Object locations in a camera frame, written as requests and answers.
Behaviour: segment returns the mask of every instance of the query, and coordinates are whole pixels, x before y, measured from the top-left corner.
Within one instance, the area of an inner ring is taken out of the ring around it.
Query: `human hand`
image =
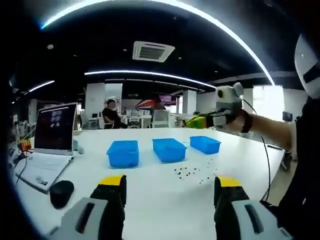
[[[241,132],[245,125],[246,111],[239,109],[236,111],[236,118],[234,121],[223,126],[224,129],[230,130],[231,132]]]

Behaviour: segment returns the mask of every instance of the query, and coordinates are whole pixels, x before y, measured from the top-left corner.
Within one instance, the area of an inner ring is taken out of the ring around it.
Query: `monitor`
[[[283,111],[282,112],[282,120],[285,121],[285,122],[292,122],[292,114],[289,113],[289,112],[286,112],[286,111]]]
[[[160,95],[161,103],[165,106],[171,106],[177,104],[177,97],[172,95]]]
[[[73,132],[77,103],[40,109],[37,116],[34,150],[49,154],[73,154]]]

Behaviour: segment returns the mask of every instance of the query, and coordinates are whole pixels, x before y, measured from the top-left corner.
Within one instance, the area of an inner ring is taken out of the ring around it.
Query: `wrist strap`
[[[252,116],[249,115],[249,113],[247,113],[246,111],[244,111],[244,125],[242,127],[242,131],[241,133],[248,133],[252,127],[252,122],[253,122],[253,118]]]

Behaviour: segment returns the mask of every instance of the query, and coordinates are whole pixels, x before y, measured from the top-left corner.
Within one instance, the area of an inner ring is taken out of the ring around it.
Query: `laptop screen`
[[[72,151],[76,103],[40,109],[34,148]]]

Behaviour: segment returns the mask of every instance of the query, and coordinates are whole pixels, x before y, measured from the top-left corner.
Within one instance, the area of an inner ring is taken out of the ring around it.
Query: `window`
[[[165,106],[165,109],[167,109],[172,114],[177,114],[177,113],[182,114],[182,105],[183,105],[183,97],[180,96],[179,98],[177,98],[176,105]]]
[[[282,121],[285,110],[284,90],[282,86],[254,86],[253,108],[260,116]]]

